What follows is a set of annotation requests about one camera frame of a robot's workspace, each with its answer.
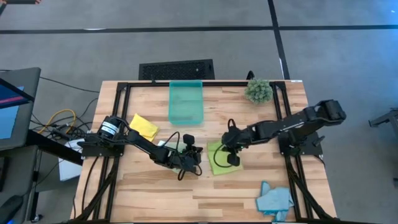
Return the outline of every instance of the wooden table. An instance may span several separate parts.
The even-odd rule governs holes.
[[[285,81],[292,113],[307,106],[307,97],[302,82]],[[95,111],[93,131],[97,131],[105,116],[112,114],[117,81],[103,82]],[[172,126],[168,121],[168,87],[134,87],[131,89],[127,121],[135,113],[153,122],[160,128],[154,143],[166,140],[175,131],[195,136],[196,145],[205,147],[208,141],[220,140],[227,131],[227,121],[233,118],[239,128],[258,121],[276,120],[274,102],[257,106],[244,97],[244,87],[204,87],[205,121],[201,126]],[[282,95],[279,94],[284,114]],[[119,115],[123,106],[123,93]],[[120,159],[114,195],[112,222],[269,222],[256,210],[254,199],[260,194],[261,181],[271,187],[289,187],[284,158],[279,154],[276,139],[267,144],[250,146],[241,153],[244,170],[226,175],[213,176],[208,162],[207,149],[202,153],[202,176],[187,173],[182,181],[177,174],[154,164],[148,155],[134,146],[126,146]],[[98,159],[90,177],[85,206],[98,188],[102,158]],[[309,191],[331,216],[336,216],[329,184],[323,164],[313,156],[302,156],[303,168]],[[88,171],[94,161],[84,161],[76,192],[77,215],[81,213],[81,198]],[[298,190],[303,217],[305,207]],[[104,217],[107,192],[101,205],[100,218]],[[294,221],[291,208],[288,220]]]

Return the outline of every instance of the black strip on floor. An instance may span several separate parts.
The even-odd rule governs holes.
[[[0,16],[1,16],[2,12],[4,11],[4,9],[6,8],[6,6],[7,6],[7,4],[2,4],[0,6]]]
[[[271,14],[272,26],[274,28],[276,47],[278,48],[279,59],[282,66],[282,74],[284,76],[284,79],[290,80],[289,69],[287,68],[286,56],[284,51],[284,45],[282,43],[282,37],[280,36],[278,19],[276,17],[274,1],[268,0],[268,6],[269,6],[269,12]]]
[[[272,29],[273,27],[271,26],[49,29],[49,30],[0,30],[0,34],[104,34],[104,33],[135,33],[135,32],[256,31],[256,30],[272,30]]]
[[[378,30],[398,29],[398,25],[353,25],[353,26],[281,26],[279,30]]]

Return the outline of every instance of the light blue cloth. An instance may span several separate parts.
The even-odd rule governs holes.
[[[289,208],[294,206],[286,187],[271,189],[266,181],[261,182],[261,196],[256,199],[257,210],[264,215],[275,216],[273,222],[284,222]]]
[[[14,129],[15,120],[17,118],[19,106],[11,106],[0,109],[0,139],[11,138],[12,130]]]

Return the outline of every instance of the yellow cloth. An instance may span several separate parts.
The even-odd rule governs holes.
[[[142,116],[135,114],[131,123],[130,128],[139,132],[139,134],[146,138],[148,141],[154,140],[159,128],[151,122],[144,119]]]
[[[240,163],[240,165],[237,167],[231,166],[229,168],[219,167],[218,165],[216,165],[216,163],[214,162],[214,153],[220,145],[221,145],[221,141],[207,143],[209,162],[210,162],[211,169],[213,171],[213,175],[228,174],[230,172],[234,172],[234,171],[243,169],[242,163]],[[228,154],[229,154],[229,152],[224,152],[221,149],[218,150],[217,155],[216,155],[217,163],[221,166],[229,166],[230,164],[226,161],[226,157],[228,156]]]

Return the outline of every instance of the green succulent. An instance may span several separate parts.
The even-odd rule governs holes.
[[[265,103],[272,99],[272,88],[268,80],[250,80],[244,95],[255,104]]]

